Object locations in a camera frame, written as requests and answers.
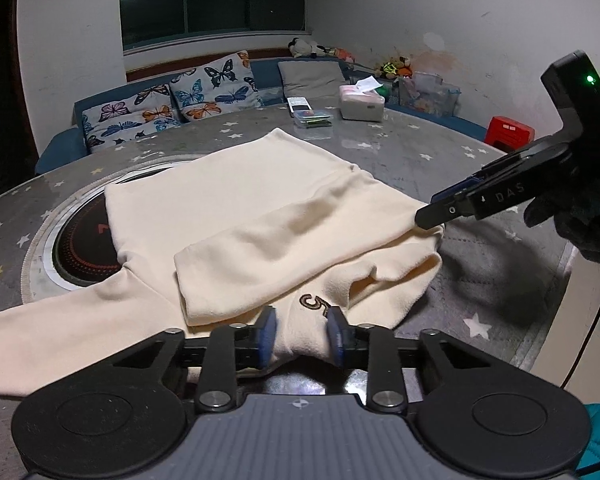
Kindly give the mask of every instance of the blue sofa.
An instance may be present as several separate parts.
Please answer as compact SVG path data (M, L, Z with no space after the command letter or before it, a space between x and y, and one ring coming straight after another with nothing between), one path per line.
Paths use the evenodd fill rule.
M284 102L282 76L278 69L279 61L296 60L296 61L337 61L340 63L340 69L346 80L352 75L367 76L368 73L352 72L349 69L349 65L341 60L334 59L333 57L319 57L312 59L310 57L279 57L274 59L253 59L251 61L251 70L253 71L253 78L256 81L258 90L260 91L261 99L265 106L280 104ZM168 83L174 74L159 75L151 79L145 79L142 81L136 81L127 85L114 88L113 90L107 90L100 94L96 94L86 99L78 101L74 105L74 120L77 125L73 128L69 128L64 132L57 134L46 147L45 151L40 155L40 159L36 164L36 174L43 174L47 171L55 170L65 164L69 164L74 160L83 158L89 155L89 150L85 143L84 131L82 130L82 112L93 108L94 106L109 103L112 101L120 101L127 99L139 91L149 88L157 84ZM171 96L171 104L174 108L177 108L174 97ZM456 130L462 134L473 137L474 139L484 140L486 130L478 124L470 123L458 117L442 117L437 118L410 110L398 105L387 105L388 108L393 110L414 115L437 124L442 124L447 128Z

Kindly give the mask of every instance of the storage box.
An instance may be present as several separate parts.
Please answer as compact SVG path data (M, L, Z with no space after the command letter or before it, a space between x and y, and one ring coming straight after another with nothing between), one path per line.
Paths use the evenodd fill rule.
M536 131L531 126L508 117L496 116L491 119L484 143L509 153L522 148L535 137Z
M340 87L340 113L352 121L382 121L384 97L375 90L360 92L355 85Z
M436 117L451 116L456 108L460 87L443 83L436 74L414 72L413 78L401 77L400 106Z

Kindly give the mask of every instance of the embroidered number 5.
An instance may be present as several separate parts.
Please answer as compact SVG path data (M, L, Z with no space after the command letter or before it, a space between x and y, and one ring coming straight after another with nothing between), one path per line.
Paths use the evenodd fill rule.
M310 310L320 310L321 308L323 308L324 311L322 315L324 317L327 317L327 312L331 308L331 305L324 301L320 296L316 296L314 299L314 297L311 294L303 294L302 296L300 296L299 301L302 306Z

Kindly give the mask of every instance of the cream sweatshirt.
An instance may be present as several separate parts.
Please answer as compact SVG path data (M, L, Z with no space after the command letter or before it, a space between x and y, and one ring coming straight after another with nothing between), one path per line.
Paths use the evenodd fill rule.
M421 202L280 129L105 194L122 270L0 312L1 395L169 327L205 336L252 322L265 304L278 316L267 371L301 354L328 361L316 302L392 328L440 268L442 229L414 224Z

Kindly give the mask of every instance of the butterfly print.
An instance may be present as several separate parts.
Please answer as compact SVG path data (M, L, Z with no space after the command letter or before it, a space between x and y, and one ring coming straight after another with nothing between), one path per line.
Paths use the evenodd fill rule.
M155 131L161 132L172 126L179 125L180 123L174 119L156 119L154 121Z
M182 104L182 107L193 106L201 103L205 100L205 96L202 94L202 80L198 79L191 87L191 92L185 92L183 90L176 90L174 92L176 99Z
M134 104L139 105L142 101L147 99L149 97L149 95L151 95L153 93L169 95L169 88L167 85L157 85L157 86L148 88L147 90L142 90L141 92L138 92L138 95L136 96L136 100L134 101Z
M106 130L104 130L104 133L100 134L100 136L109 137L110 135L121 132L122 130L135 128L136 126L142 126L142 123L136 123L135 121L125 121L124 123L112 124Z
M249 87L243 86L235 92L229 92L228 95L219 95L214 101L216 101L216 103L227 103L228 105L233 104L236 101L244 101L247 98L248 91Z
M100 114L99 122L106 121L112 117L117 117L118 115L127 115L131 113L129 108L126 107L124 101L120 101L119 103L108 103L100 110L102 113Z
M186 114L189 117L193 117L194 119L204 119L205 115L212 114L221 114L222 110L215 103L204 103L204 105L200 108L193 108L193 110L189 110Z
M258 91L258 89L256 88L256 82L254 81L253 77L245 77L243 79L244 82L251 87L251 90L253 90L254 92Z
M142 118L147 123L159 117L172 118L173 115L171 113L171 108L169 108L167 105L162 105L160 108L156 108L155 110L145 110L142 112Z
M238 57L242 60L242 66L245 68L249 68L249 53L238 52Z
M95 135L90 135L87 138L87 146L89 148L93 148L94 146L99 146L101 144L104 144L104 140L100 140L98 137L96 137Z
M174 77L171 82L172 83L177 83L178 81L180 81L180 78L182 76L190 76L190 75L194 75L196 73L196 69L194 68L193 70L189 70L188 72L183 72L182 74L178 74L176 77Z
M218 72L218 70L211 68L210 66L205 66L205 72L211 78L211 84L214 86L214 88L218 88L224 79L228 79L229 81L238 81L238 78L234 73L233 59L226 60L226 63L222 68L222 72Z
M91 130L93 130L93 126L89 122L89 118L86 114L82 114L82 129L86 134L88 134Z

